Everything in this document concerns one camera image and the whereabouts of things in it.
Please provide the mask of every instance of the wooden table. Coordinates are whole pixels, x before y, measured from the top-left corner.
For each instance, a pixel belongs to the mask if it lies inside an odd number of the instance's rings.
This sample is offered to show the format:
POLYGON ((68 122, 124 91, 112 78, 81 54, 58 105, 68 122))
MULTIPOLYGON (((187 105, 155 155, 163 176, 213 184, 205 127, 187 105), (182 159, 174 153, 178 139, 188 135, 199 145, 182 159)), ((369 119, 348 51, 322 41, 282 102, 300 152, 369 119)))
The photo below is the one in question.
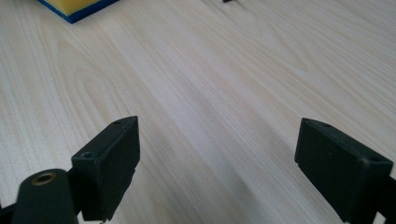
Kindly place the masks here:
POLYGON ((293 160, 300 121, 396 161, 396 2, 121 0, 71 25, 0 1, 3 206, 133 115, 111 223, 341 223, 293 160))

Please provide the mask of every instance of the blue edge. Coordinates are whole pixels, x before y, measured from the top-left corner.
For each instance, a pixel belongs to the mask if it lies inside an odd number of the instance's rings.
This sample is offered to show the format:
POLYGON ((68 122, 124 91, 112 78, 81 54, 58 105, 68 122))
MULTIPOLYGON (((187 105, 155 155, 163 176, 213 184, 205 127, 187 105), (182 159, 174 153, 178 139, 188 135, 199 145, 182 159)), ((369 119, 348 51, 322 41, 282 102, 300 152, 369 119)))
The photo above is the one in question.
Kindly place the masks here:
POLYGON ((58 9, 50 5, 48 2, 45 0, 38 0, 40 3, 42 3, 44 6, 58 14, 60 17, 64 18, 66 21, 70 23, 75 23, 76 21, 79 21, 81 19, 86 18, 87 16, 99 11, 100 9, 107 7, 115 2, 118 2, 119 0, 100 0, 97 3, 94 3, 88 7, 83 8, 80 11, 77 11, 70 16, 64 15, 62 12, 60 12, 58 9))

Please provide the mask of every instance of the table surface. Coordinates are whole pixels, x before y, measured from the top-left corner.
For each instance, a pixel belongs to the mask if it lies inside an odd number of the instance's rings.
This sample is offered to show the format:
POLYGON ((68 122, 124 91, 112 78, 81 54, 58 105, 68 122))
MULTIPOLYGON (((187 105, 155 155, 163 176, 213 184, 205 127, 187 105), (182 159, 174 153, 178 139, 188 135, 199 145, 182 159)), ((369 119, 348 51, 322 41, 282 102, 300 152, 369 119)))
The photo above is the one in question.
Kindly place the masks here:
POLYGON ((293 160, 300 121, 396 161, 396 1, 121 0, 73 25, 0 1, 3 206, 134 115, 110 223, 342 223, 293 160))

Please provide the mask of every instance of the black plastic part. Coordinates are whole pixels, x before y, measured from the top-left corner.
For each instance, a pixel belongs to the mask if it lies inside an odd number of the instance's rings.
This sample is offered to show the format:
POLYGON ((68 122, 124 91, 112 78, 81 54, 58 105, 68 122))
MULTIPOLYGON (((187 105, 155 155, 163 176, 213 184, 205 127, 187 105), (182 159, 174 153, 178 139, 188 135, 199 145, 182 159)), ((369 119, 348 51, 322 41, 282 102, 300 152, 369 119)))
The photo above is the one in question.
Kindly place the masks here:
POLYGON ((349 223, 373 223, 393 162, 329 124, 301 122, 295 161, 349 223))
POLYGON ((396 223, 396 180, 388 178, 379 198, 378 212, 387 219, 386 223, 396 223))
POLYGON ((72 200, 66 171, 31 175, 21 183, 11 223, 78 223, 72 200))
POLYGON ((137 117, 108 125, 72 157, 69 171, 76 212, 85 220, 111 219, 140 160, 137 117))
POLYGON ((0 210, 0 224, 11 223, 12 216, 14 215, 15 204, 2 208, 0 210))

